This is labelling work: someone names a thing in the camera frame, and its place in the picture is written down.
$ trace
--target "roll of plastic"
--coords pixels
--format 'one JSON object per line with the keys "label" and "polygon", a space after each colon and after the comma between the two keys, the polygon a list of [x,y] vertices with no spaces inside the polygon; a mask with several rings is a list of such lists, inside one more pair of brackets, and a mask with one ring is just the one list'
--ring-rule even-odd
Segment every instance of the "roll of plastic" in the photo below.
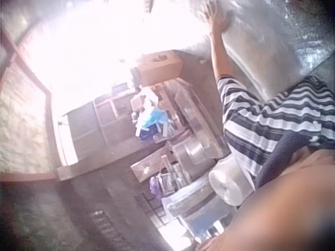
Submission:
{"label": "roll of plastic", "polygon": [[209,182],[222,200],[235,207],[254,191],[249,173],[239,167],[232,154],[220,160],[209,172]]}

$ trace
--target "skin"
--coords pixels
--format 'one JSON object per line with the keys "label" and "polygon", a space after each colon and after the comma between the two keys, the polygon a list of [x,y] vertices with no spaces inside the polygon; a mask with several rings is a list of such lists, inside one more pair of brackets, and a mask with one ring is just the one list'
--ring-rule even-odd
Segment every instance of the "skin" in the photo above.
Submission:
{"label": "skin", "polygon": [[209,24],[209,36],[211,44],[211,57],[215,78],[220,76],[234,75],[233,69],[229,64],[229,57],[222,39],[222,33],[229,28],[228,18],[222,18],[220,8],[214,2],[206,5],[205,17]]}
{"label": "skin", "polygon": [[[222,33],[229,21],[216,3],[206,5],[214,74],[233,76]],[[199,250],[306,250],[325,215],[335,217],[334,151],[292,156],[292,168],[252,194],[240,207],[229,228]]]}

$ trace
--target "person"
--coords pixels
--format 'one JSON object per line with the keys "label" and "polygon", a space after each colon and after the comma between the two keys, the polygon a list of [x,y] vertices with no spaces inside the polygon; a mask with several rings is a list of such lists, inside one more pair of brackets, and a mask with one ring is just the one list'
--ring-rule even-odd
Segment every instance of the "person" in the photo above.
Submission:
{"label": "person", "polygon": [[211,2],[205,17],[224,137],[241,168],[256,176],[257,190],[228,229],[198,250],[326,250],[322,244],[335,239],[334,94],[308,76],[261,103],[234,78],[222,39],[229,15],[222,18]]}

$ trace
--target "drain grate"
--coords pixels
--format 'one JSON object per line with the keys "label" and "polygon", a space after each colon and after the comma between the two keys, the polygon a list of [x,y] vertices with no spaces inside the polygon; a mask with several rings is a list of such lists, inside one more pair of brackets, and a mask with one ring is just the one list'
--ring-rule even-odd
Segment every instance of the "drain grate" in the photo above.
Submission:
{"label": "drain grate", "polygon": [[102,210],[90,213],[90,217],[99,231],[110,241],[117,251],[150,251],[151,245],[129,242],[119,233],[112,220]]}

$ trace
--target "wooden frame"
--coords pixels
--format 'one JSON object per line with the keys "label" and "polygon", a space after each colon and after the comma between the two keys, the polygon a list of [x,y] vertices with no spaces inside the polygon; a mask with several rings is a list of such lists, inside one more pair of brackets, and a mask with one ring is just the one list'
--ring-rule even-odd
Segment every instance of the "wooden frame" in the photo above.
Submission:
{"label": "wooden frame", "polygon": [[[60,152],[58,150],[57,145],[57,134],[55,132],[54,120],[52,116],[52,103],[51,103],[51,91],[44,86],[44,84],[39,80],[39,78],[35,75],[35,73],[31,70],[28,63],[26,62],[23,55],[20,53],[20,46],[26,40],[28,35],[36,28],[36,26],[40,24],[37,23],[33,26],[25,35],[24,39],[20,43],[19,46],[15,45],[15,42],[10,37],[7,30],[1,26],[1,44],[4,46],[5,50],[9,55],[12,55],[10,58],[10,64],[16,62],[17,65],[21,68],[21,70],[32,80],[32,82],[38,87],[46,96],[46,129],[47,129],[47,137],[50,145],[50,151],[52,156],[52,162],[56,167],[62,166],[64,161],[61,160]],[[4,71],[4,74],[1,79],[0,85],[0,94],[4,88],[4,78],[7,75],[8,68]],[[19,181],[34,181],[34,180],[50,180],[55,179],[54,173],[46,173],[46,174],[14,174],[14,173],[1,173],[0,181],[4,182],[19,182]]]}

